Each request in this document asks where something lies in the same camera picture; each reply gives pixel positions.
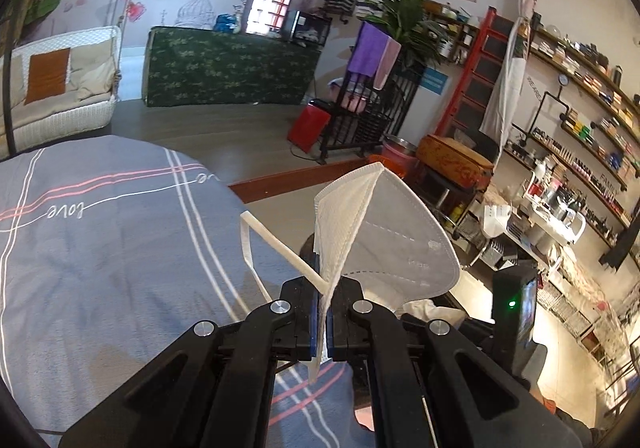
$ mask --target purple towel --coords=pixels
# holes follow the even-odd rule
[[[352,73],[365,74],[366,76],[375,75],[380,65],[380,60],[382,60],[382,55],[385,53],[386,43],[389,38],[387,34],[381,32],[375,26],[364,22],[347,70]]]

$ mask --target green floral fabric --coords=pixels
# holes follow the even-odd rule
[[[258,35],[154,27],[147,50],[144,95],[149,107],[299,104],[319,50]]]

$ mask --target white baseboard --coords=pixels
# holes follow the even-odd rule
[[[138,100],[142,98],[142,70],[145,65],[144,46],[122,48],[120,53],[120,73],[122,79],[118,86],[120,100]]]

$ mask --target blue sign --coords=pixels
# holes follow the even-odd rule
[[[420,85],[436,94],[442,94],[449,77],[440,71],[428,67],[420,80]]]

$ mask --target mask ear loop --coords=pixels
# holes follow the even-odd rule
[[[291,251],[286,245],[279,241],[265,226],[252,215],[251,212],[245,211],[240,214],[240,239],[242,242],[242,256],[244,262],[252,272],[255,282],[258,284],[262,295],[267,301],[273,300],[267,292],[264,284],[260,280],[258,273],[254,268],[254,259],[251,253],[251,242],[249,238],[249,228],[256,232],[271,248],[281,254],[284,259],[294,268],[296,268],[314,287],[320,295],[325,295],[329,291],[329,283],[320,277],[311,266],[303,261],[297,254]]]

